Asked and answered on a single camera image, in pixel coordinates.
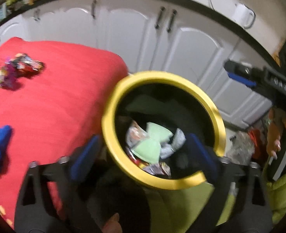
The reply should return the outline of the person's right hand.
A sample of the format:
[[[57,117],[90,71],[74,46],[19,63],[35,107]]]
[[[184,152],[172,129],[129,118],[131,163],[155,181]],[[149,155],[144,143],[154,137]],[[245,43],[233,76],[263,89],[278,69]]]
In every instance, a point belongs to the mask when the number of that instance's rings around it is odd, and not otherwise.
[[[270,123],[269,128],[268,128],[267,153],[269,156],[272,156],[274,159],[277,159],[276,152],[281,150],[281,144],[280,144],[281,134],[280,134],[279,128],[274,122],[274,109],[273,108],[269,111],[268,117],[269,119],[272,120],[272,122]],[[286,129],[286,117],[283,119],[283,123]]]

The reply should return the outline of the person's left hand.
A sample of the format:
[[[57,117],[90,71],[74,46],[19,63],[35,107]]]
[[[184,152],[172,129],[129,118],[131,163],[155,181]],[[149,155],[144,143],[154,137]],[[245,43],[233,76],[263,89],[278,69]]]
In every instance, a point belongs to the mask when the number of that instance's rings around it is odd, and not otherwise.
[[[115,213],[103,226],[103,233],[122,233],[122,228],[119,223],[120,216]]]

